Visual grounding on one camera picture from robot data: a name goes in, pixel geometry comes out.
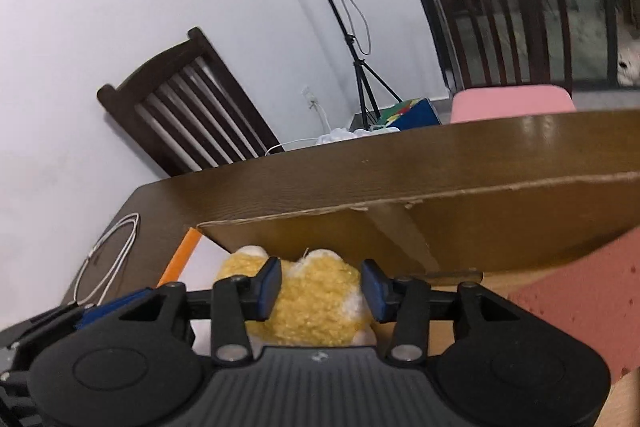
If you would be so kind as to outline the yellow white plush toy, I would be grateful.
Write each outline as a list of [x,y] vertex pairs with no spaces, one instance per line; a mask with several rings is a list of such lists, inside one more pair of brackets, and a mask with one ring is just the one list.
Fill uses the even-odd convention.
[[265,322],[247,321],[252,341],[293,347],[352,347],[375,343],[359,271],[329,249],[281,262],[278,298]]

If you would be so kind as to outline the pink sponge block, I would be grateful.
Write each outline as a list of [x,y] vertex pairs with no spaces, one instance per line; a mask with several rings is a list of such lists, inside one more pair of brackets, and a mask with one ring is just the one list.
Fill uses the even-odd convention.
[[596,350],[616,383],[639,367],[639,270],[633,229],[509,299]]

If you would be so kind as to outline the red orange cardboard box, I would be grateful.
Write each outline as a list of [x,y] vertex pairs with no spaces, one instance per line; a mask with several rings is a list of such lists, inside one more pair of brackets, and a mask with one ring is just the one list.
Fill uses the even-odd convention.
[[593,253],[639,222],[634,171],[505,184],[436,186],[294,176],[224,181],[209,171],[167,180],[148,223],[162,277],[180,274],[183,239],[256,245],[285,259],[326,248],[393,274],[477,269],[534,274]]

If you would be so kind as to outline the colourful blue toy box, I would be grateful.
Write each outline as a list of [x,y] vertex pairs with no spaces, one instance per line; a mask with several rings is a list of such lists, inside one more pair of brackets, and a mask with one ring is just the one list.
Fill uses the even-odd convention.
[[399,131],[439,126],[440,119],[428,98],[412,98],[381,110],[375,128]]

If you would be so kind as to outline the dark wooden chair left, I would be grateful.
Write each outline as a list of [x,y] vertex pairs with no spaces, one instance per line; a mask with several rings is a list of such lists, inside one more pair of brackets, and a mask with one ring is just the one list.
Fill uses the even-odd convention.
[[201,28],[96,92],[168,176],[281,153],[283,146]]

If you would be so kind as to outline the black light stand tripod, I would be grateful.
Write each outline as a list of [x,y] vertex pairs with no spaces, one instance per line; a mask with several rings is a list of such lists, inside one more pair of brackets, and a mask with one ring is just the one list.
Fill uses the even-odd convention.
[[370,25],[357,2],[355,0],[326,1],[329,3],[349,55],[352,57],[362,127],[373,130],[378,127],[382,112],[376,101],[371,80],[375,80],[396,102],[400,103],[402,98],[367,62],[372,51]]

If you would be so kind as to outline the wooden chair pink cushion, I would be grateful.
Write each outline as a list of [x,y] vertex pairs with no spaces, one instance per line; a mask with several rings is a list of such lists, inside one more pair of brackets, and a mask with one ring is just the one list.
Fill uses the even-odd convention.
[[450,120],[575,112],[567,0],[438,0],[459,71]]

